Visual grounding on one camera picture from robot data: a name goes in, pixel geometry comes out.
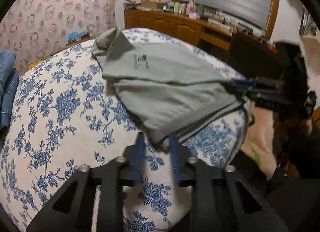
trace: folded gray shirt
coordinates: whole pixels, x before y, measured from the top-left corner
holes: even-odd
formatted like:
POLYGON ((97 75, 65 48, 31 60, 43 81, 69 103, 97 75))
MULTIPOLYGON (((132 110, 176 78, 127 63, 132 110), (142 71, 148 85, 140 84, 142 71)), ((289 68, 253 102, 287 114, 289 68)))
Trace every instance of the folded gray shirt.
POLYGON ((154 143, 175 132, 189 138, 243 101, 228 93, 228 80, 210 63, 175 43, 132 44, 119 28, 101 34, 91 49, 124 106, 150 130, 154 143))

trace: bed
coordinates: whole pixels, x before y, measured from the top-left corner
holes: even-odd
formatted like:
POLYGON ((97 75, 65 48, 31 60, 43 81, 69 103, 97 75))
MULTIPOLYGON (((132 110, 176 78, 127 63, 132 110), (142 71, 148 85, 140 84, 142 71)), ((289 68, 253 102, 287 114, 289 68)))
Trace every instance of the bed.
MULTIPOLYGON (((215 57, 171 36, 144 28, 124 33, 132 42, 180 43, 228 78, 242 78, 215 57)), ((133 144, 139 132, 116 96, 105 94, 106 81, 91 58, 93 42, 66 49, 20 78, 12 125, 0 147, 0 203, 21 231, 78 166, 107 163, 133 144)), ((206 163, 223 167, 238 152, 246 127, 241 108, 183 145, 206 163)), ((143 170, 143 183, 123 188, 125 231, 166 231, 189 211, 191 189, 175 185, 170 155, 150 142, 143 170)))

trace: denim jeans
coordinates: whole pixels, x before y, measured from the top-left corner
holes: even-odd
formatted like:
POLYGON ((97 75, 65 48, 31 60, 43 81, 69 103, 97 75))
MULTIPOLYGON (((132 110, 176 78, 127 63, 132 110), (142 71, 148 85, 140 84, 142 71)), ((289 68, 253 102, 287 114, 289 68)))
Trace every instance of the denim jeans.
POLYGON ((10 126, 12 106, 14 97, 17 92, 19 83, 19 74, 13 69, 7 82, 4 86, 4 93, 1 99, 1 111, 0 111, 0 137, 5 134, 10 126))
POLYGON ((11 50, 0 52, 0 98, 4 92, 4 85, 13 70, 16 53, 11 50))

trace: cabinet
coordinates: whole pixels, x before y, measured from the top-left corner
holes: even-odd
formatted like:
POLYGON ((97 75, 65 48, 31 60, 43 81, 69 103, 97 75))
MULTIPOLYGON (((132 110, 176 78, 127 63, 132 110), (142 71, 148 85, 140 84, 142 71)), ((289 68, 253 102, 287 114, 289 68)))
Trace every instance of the cabinet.
POLYGON ((143 28, 152 29, 151 17, 143 11, 137 11, 137 12, 138 13, 134 18, 134 27, 143 27, 143 28))
POLYGON ((201 33, 201 25, 193 24, 184 20, 176 20, 173 27, 173 37, 198 46, 201 33))
POLYGON ((125 10, 125 28, 143 27, 165 33, 194 46, 205 41, 228 51, 232 33, 205 21, 190 19, 185 15, 155 11, 125 10))
POLYGON ((154 15, 151 28, 167 35, 172 35, 172 19, 168 16, 154 15))

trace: bolt head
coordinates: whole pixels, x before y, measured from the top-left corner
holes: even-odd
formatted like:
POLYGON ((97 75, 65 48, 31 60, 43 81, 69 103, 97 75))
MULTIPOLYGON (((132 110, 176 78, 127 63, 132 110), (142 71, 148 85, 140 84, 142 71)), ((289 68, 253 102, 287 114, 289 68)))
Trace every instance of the bolt head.
POLYGON ((226 172, 234 172, 236 171, 236 168, 233 165, 227 165, 226 167, 224 167, 224 170, 226 172))
POLYGON ((125 163, 127 161, 127 158, 125 158, 124 156, 118 156, 117 158, 116 158, 116 162, 117 163, 125 163))
POLYGON ((198 158, 197 157, 194 157, 194 156, 190 156, 189 158, 188 158, 188 163, 196 163, 196 162, 198 162, 198 158))
POLYGON ((90 170, 90 166, 87 165, 87 164, 83 164, 83 165, 80 165, 79 168, 78 168, 79 171, 82 171, 82 172, 87 172, 90 170))

